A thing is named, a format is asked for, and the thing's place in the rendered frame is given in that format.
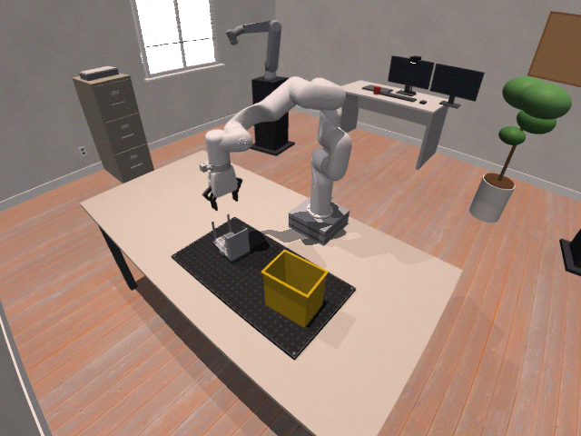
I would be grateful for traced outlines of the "yellow plastics bin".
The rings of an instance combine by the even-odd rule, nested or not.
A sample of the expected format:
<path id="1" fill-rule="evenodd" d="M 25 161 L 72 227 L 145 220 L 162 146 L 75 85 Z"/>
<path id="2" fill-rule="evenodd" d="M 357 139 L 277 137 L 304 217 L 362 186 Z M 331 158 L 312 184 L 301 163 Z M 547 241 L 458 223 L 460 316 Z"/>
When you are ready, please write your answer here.
<path id="1" fill-rule="evenodd" d="M 261 273 L 264 274 L 265 304 L 305 328 L 323 303 L 329 271 L 285 252 Z"/>

